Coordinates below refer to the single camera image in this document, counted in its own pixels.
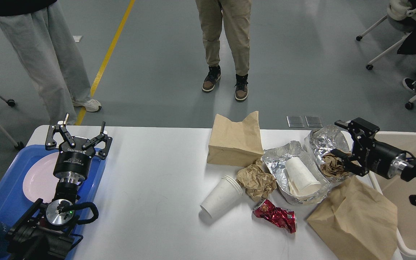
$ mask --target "brown sneaker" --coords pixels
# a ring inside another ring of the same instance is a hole
[[[235,99],[238,101],[243,101],[248,97],[248,74],[245,76],[239,76],[238,74],[235,75],[237,79],[237,83],[235,85]]]
[[[203,82],[203,87],[201,88],[205,92],[210,92],[215,88],[216,82],[221,79],[221,67],[220,66],[209,66],[209,72],[205,81]]]

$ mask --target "crumpled brown paper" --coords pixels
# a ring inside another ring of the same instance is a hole
[[[262,165],[263,162],[257,160],[237,173],[238,184],[246,188],[246,194],[255,202],[267,199],[269,194],[277,188],[276,178],[264,172]]]
[[[397,246],[397,207],[356,176],[332,190],[307,218],[340,260],[390,260]]]
[[[336,155],[327,153],[322,156],[322,160],[324,160],[325,163],[320,165],[320,170],[325,176],[339,178],[350,174],[350,172],[345,171],[343,162]]]

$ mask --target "crumpled aluminum foil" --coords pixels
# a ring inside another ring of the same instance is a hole
[[[317,192],[310,196],[297,198],[290,193],[289,175],[285,168],[285,162],[293,157],[299,157],[312,175],[322,185]],[[266,164],[270,173],[277,179],[279,191],[290,204],[317,204],[320,203],[330,191],[330,183],[325,179],[322,173],[320,173],[315,162],[311,159],[309,154],[302,149],[301,144],[296,140],[281,147],[264,150],[263,162]]]
[[[318,168],[325,163],[322,157],[335,148],[345,153],[351,153],[345,136],[336,125],[327,125],[317,131],[311,131],[304,139],[304,146]],[[344,181],[349,175],[341,176],[340,178],[325,177],[333,184]]]

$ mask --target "blue tray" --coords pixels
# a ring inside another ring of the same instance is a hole
[[[8,226],[13,226],[15,222],[33,204],[23,194],[22,184],[28,170],[41,158],[55,153],[58,150],[46,151],[44,145],[30,145],[23,148],[15,157],[4,177],[0,181],[0,221]],[[81,185],[78,195],[81,197],[78,203],[93,201],[99,187],[100,179],[104,173],[105,160],[93,157],[91,170],[88,179]],[[81,211],[80,219],[87,219],[90,210]],[[77,225],[73,230],[75,234],[81,234],[82,225]],[[75,249],[68,253],[66,260],[73,259]]]

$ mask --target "sneaker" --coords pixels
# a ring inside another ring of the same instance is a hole
[[[415,83],[413,79],[405,78],[402,80],[402,85],[404,88],[416,95],[416,89],[413,86],[413,83]]]
[[[235,99],[238,101],[243,101],[248,97],[248,74],[245,76],[235,75],[237,83],[235,84]]]
[[[88,112],[99,112],[102,105],[95,99],[89,99],[88,101],[73,101],[74,107],[84,107]]]
[[[210,92],[215,88],[216,82],[221,79],[221,67],[220,66],[209,66],[209,72],[205,81],[203,82],[203,87],[201,88],[205,92]]]

